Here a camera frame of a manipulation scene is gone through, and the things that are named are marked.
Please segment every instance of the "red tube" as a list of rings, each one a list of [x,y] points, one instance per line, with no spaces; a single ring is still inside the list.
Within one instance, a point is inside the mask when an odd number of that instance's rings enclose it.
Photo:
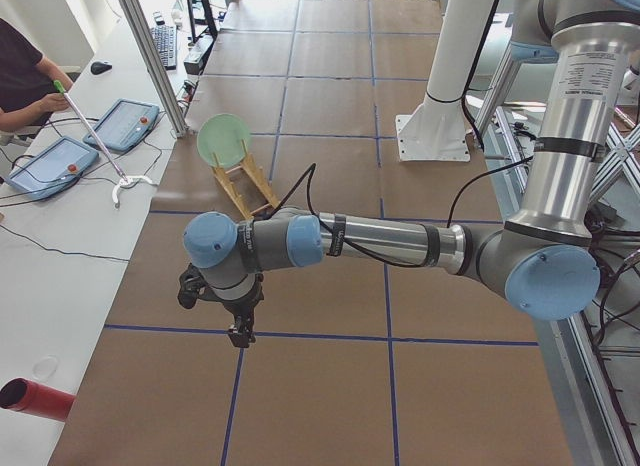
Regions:
[[[42,384],[17,378],[0,390],[0,407],[64,422],[76,397]]]

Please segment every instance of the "black shirt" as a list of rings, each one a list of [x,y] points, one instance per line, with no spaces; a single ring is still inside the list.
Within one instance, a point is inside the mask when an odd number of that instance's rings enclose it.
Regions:
[[[0,18],[0,108],[4,112],[22,109],[56,92],[53,81],[36,69],[41,59],[42,53]]]

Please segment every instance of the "white table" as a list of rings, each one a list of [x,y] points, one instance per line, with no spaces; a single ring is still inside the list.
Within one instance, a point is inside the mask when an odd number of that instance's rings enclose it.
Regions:
[[[186,54],[184,41],[179,57]],[[93,60],[109,61],[113,69],[99,76],[85,71],[70,91],[87,117],[100,117],[118,98],[161,106],[125,20],[114,28]],[[182,65],[169,72],[169,76],[177,93],[187,77]],[[52,119],[71,116],[65,112]],[[78,122],[57,123],[56,127],[76,139],[86,133]],[[28,152],[36,154],[56,138],[53,128],[47,127]],[[147,141],[162,153],[147,173],[157,183],[175,142],[168,118],[160,121]],[[158,154],[158,150],[140,144],[118,162],[127,174],[142,174]],[[100,162],[106,162],[102,155]],[[90,176],[118,179],[110,165]],[[48,247],[128,259],[155,188],[140,183],[122,191],[119,210],[111,200],[112,188],[106,181],[82,180],[70,190],[40,203],[3,208],[3,204],[28,198],[0,200],[0,212],[6,216],[0,224]],[[15,193],[7,185],[0,187],[0,197]],[[46,252],[4,230],[0,230],[0,251],[0,386],[24,377],[75,393],[126,263]],[[47,358],[49,362],[57,362],[55,371],[49,377],[47,371],[36,374],[36,364]],[[56,421],[0,410],[0,464],[46,464],[62,427]]]

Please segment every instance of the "white wall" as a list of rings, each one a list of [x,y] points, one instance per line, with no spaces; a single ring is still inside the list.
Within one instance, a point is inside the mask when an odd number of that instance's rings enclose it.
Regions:
[[[117,19],[104,0],[0,0],[0,17],[54,62],[80,67]]]

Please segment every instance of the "label sticker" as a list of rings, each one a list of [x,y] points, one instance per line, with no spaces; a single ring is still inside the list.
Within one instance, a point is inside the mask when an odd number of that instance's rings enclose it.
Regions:
[[[626,69],[623,56],[589,52],[564,58],[564,64],[558,64],[563,74],[557,84],[556,98],[605,101],[608,107],[614,107]]]

